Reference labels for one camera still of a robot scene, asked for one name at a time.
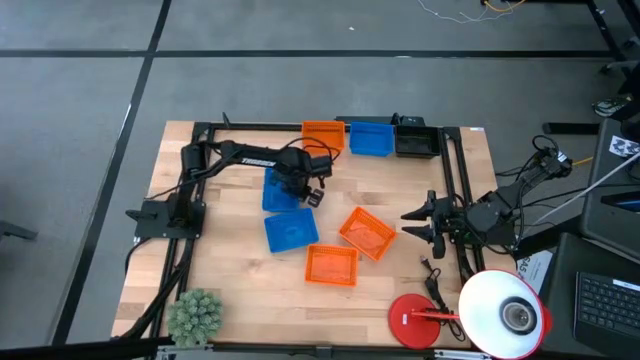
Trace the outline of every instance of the white lamp shade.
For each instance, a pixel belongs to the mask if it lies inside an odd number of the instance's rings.
[[[536,324],[528,334],[516,334],[502,321],[502,305],[514,297],[528,302],[535,313]],[[529,356],[544,336],[546,320],[540,300],[529,285],[505,271],[487,270],[472,276],[460,293],[458,313],[469,339],[497,358]]]

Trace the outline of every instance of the keyboard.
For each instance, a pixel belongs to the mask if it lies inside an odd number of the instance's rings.
[[[640,285],[579,272],[575,301],[576,340],[624,358],[637,352],[634,345],[640,340]]]

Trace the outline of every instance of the small basket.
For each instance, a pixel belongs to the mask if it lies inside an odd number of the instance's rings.
[[[393,125],[352,122],[349,133],[353,154],[384,157],[393,152]]]
[[[342,121],[303,121],[302,136],[316,138],[330,148],[342,151],[344,149],[344,123]],[[302,140],[303,149],[311,156],[329,155],[327,149],[317,141]],[[331,149],[333,157],[336,157],[335,150]]]
[[[396,155],[430,159],[440,155],[438,128],[430,126],[396,126]]]
[[[335,245],[309,245],[307,282],[353,287],[357,278],[358,250]]]
[[[340,235],[375,261],[382,258],[396,238],[391,227],[359,206],[340,228]]]
[[[318,229],[311,209],[301,209],[264,219],[269,250],[287,251],[318,242]]]
[[[262,210],[271,212],[286,212],[297,210],[300,201],[282,190],[282,183],[271,183],[273,169],[266,168],[264,171],[264,185],[262,187]]]

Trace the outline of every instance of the red base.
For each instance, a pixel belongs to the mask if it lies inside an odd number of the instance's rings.
[[[422,295],[400,296],[389,308],[391,333],[402,345],[410,349],[428,348],[440,335],[440,322],[411,316],[411,312],[434,308],[431,301]]]

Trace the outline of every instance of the succulent plant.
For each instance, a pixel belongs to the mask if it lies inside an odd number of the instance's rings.
[[[169,307],[168,326],[171,339],[179,347],[206,344],[222,326],[222,302],[203,289],[184,292]]]

